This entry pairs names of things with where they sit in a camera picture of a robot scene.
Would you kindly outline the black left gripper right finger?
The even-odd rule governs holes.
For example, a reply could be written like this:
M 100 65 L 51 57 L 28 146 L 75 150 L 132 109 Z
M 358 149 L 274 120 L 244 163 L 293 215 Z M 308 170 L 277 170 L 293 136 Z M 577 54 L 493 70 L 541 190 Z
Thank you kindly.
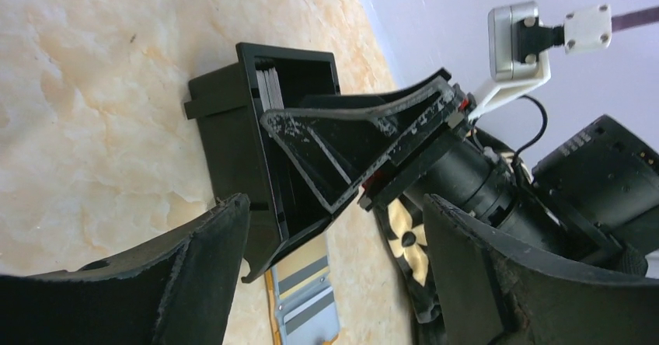
M 536 248 L 435 194 L 428 257 L 451 344 L 656 344 L 658 282 Z

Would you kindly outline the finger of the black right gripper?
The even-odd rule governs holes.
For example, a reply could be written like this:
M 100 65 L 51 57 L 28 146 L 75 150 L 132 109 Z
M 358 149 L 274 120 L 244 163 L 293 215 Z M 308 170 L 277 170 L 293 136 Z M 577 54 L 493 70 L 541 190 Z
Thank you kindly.
M 264 112 L 260 124 L 328 212 L 337 213 L 361 186 L 369 210 L 455 112 L 451 78 L 442 68 L 394 92 L 307 95 L 298 107 Z

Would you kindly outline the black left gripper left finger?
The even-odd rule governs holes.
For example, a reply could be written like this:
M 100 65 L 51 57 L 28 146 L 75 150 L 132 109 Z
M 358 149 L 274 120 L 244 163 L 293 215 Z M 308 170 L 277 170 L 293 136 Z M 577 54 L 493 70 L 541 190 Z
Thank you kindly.
M 1 278 L 3 344 L 220 344 L 249 228 L 237 193 L 80 270 Z

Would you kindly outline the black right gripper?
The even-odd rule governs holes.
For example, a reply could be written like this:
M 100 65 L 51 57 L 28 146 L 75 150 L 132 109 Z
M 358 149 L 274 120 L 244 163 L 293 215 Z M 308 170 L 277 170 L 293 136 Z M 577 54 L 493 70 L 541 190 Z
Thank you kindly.
M 600 116 L 533 169 L 483 130 L 448 136 L 439 159 L 395 199 L 403 195 L 422 210 L 424 196 L 435 193 L 543 249 L 625 274 L 647 272 L 649 148 L 618 121 Z

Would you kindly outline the black plastic box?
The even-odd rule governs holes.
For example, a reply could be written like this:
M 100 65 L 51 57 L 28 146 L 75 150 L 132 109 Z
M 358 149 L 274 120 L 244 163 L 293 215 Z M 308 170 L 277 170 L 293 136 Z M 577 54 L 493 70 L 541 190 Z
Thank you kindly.
M 236 53 L 236 63 L 189 81 L 184 109 L 197 122 L 213 194 L 249 197 L 249 283 L 335 220 L 261 127 L 256 70 L 277 70 L 284 107 L 298 106 L 307 95 L 336 95 L 340 84 L 330 52 L 243 42 Z

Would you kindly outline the gold credit card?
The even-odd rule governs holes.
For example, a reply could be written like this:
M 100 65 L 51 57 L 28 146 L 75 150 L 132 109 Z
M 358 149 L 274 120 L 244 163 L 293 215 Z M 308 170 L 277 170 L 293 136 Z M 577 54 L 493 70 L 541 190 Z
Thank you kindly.
M 330 271 L 329 265 L 325 235 L 297 248 L 270 269 L 278 300 L 287 300 L 309 285 L 323 281 Z

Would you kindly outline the blue credit card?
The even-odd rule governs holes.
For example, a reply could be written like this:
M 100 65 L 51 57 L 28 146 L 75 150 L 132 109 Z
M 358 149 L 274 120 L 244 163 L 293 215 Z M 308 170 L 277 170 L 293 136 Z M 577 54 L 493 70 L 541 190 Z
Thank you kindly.
M 283 344 L 332 344 L 340 334 L 340 320 L 331 286 L 311 294 L 282 317 Z

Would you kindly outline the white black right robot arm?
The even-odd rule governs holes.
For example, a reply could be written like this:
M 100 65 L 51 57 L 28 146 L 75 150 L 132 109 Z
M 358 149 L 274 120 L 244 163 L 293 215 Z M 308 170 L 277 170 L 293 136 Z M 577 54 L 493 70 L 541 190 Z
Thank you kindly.
M 658 247 L 658 154 L 609 115 L 532 170 L 475 129 L 471 94 L 444 69 L 395 92 L 307 95 L 260 123 L 321 205 L 337 213 L 435 194 L 529 245 L 630 271 Z

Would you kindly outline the black floral blanket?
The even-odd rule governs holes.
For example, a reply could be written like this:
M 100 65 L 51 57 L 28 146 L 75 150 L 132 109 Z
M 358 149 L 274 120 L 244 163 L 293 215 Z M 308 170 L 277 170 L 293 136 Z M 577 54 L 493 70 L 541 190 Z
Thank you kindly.
M 438 291 L 427 255 L 423 212 L 400 196 L 385 207 L 375 207 L 378 230 L 397 265 L 411 304 L 414 344 L 446 344 Z

